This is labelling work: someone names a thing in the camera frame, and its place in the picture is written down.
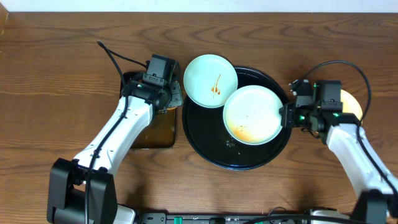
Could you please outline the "light green plate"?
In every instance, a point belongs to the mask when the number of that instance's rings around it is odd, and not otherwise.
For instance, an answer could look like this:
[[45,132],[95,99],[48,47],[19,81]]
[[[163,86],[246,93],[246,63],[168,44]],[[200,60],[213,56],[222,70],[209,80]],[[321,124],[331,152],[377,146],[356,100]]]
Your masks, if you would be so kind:
[[282,130],[281,99],[270,89],[248,85],[236,90],[223,108],[227,132],[247,145],[265,144]]
[[194,103],[205,108],[219,108],[238,89],[238,76],[228,60],[206,54],[188,64],[183,85]]

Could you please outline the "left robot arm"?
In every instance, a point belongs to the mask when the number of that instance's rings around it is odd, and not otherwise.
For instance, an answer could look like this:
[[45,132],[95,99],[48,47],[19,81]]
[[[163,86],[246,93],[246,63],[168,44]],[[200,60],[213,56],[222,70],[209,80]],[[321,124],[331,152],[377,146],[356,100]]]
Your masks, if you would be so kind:
[[137,81],[98,135],[73,160],[59,158],[50,170],[49,223],[133,223],[136,212],[117,202],[114,177],[138,135],[157,112],[152,100],[166,94],[166,108],[182,104],[179,82],[164,89]]

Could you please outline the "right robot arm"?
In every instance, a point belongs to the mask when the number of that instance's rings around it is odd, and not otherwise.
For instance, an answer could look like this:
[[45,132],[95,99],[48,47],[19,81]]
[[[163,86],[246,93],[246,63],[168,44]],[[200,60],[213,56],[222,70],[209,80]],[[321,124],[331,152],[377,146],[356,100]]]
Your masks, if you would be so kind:
[[300,128],[327,145],[338,158],[358,196],[351,220],[384,223],[397,217],[397,178],[370,145],[357,99],[334,80],[296,80],[295,102],[280,108],[284,128]]

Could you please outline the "yellow plate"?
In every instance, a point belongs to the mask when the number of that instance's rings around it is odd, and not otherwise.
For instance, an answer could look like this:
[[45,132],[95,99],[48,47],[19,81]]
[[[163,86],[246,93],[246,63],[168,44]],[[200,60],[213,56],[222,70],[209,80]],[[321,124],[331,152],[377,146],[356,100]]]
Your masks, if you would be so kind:
[[363,111],[357,99],[345,90],[341,90],[340,100],[343,104],[343,113],[353,113],[359,120],[363,116]]

